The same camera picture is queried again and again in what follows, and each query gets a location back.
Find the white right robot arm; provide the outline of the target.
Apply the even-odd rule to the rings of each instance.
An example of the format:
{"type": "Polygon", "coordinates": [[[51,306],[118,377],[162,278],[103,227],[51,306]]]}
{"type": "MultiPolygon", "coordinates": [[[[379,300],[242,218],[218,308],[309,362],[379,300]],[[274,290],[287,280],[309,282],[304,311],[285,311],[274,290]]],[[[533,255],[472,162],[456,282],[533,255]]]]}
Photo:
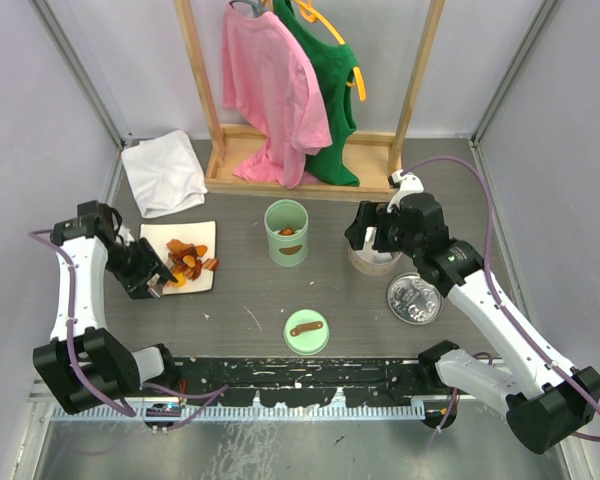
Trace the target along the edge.
{"type": "Polygon", "coordinates": [[[433,195],[409,194],[397,205],[361,202],[345,231],[353,249],[363,247],[370,228],[376,230],[374,250],[410,257],[419,276],[473,322],[507,367],[489,367],[442,341],[419,356],[424,390],[439,394],[450,387],[476,397],[503,415],[536,454],[579,435],[599,415],[600,374],[576,367],[533,328],[478,251],[450,236],[433,195]]]}

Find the white cloth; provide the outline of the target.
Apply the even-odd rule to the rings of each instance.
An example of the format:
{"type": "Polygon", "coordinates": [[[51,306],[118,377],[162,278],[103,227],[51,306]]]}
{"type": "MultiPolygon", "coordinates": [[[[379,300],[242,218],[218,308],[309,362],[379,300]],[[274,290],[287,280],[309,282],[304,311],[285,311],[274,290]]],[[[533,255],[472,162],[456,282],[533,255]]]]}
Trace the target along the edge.
{"type": "Polygon", "coordinates": [[[142,218],[159,218],[205,203],[205,175],[184,131],[140,141],[125,148],[121,158],[142,218]]]}

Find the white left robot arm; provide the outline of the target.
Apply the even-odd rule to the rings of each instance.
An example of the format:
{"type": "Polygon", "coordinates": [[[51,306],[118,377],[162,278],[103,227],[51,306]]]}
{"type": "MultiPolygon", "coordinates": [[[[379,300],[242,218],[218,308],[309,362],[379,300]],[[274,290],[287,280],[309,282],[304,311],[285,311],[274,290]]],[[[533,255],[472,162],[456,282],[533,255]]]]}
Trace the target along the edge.
{"type": "Polygon", "coordinates": [[[174,276],[145,238],[136,239],[120,213],[97,200],[78,205],[74,218],[31,238],[51,248],[59,265],[58,306],[47,344],[33,366],[68,414],[100,405],[132,417],[128,396],[145,385],[158,396],[174,393],[180,372],[169,350],[156,344],[128,350],[108,330],[104,279],[112,274],[133,300],[159,299],[174,276]]]}

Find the mint green tin canister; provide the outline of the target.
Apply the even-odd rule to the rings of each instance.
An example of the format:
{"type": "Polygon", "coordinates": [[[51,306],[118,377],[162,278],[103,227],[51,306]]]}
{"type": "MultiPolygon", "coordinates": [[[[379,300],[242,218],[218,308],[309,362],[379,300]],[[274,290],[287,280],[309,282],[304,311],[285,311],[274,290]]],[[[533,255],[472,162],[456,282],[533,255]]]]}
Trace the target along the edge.
{"type": "Polygon", "coordinates": [[[297,201],[281,199],[272,203],[264,214],[270,258],[278,265],[293,267],[302,263],[308,255],[309,216],[305,207],[297,201]],[[278,231],[292,228],[295,234],[280,236],[278,231]]]}

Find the metal serving tongs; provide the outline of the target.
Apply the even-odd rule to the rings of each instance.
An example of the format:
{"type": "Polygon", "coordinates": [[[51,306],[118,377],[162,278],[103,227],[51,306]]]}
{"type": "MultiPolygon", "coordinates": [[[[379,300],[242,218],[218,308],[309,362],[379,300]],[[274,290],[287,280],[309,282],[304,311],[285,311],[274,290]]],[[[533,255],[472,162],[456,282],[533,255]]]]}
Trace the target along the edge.
{"type": "Polygon", "coordinates": [[[170,277],[165,277],[159,273],[154,274],[146,283],[147,294],[150,298],[159,299],[164,295],[164,289],[170,277]]]}

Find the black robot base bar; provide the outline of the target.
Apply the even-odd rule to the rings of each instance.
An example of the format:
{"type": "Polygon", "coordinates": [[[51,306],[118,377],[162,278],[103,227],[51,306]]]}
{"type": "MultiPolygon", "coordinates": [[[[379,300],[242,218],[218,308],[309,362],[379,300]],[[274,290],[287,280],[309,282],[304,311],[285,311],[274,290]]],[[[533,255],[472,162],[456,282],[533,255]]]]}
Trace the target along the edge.
{"type": "Polygon", "coordinates": [[[228,407],[255,400],[267,408],[324,407],[338,393],[348,408],[409,406],[416,396],[452,392],[426,377],[417,360],[402,358],[177,357],[175,373],[156,383],[187,394],[225,386],[218,403],[228,407]]]}

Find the white square plate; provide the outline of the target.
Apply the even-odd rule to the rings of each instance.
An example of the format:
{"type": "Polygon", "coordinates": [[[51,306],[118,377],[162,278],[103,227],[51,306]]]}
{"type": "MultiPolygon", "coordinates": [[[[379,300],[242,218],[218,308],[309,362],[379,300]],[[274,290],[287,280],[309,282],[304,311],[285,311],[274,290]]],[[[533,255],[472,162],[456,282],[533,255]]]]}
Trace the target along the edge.
{"type": "MultiPolygon", "coordinates": [[[[167,243],[171,240],[179,240],[183,243],[194,244],[196,247],[202,245],[207,248],[201,257],[204,263],[208,259],[215,258],[216,248],[216,222],[206,221],[184,224],[141,224],[140,236],[146,238],[152,245],[161,260],[169,262],[169,249],[167,243]]],[[[200,276],[195,280],[187,280],[182,286],[166,286],[164,295],[192,294],[210,291],[213,288],[215,273],[203,268],[200,276]]]]}

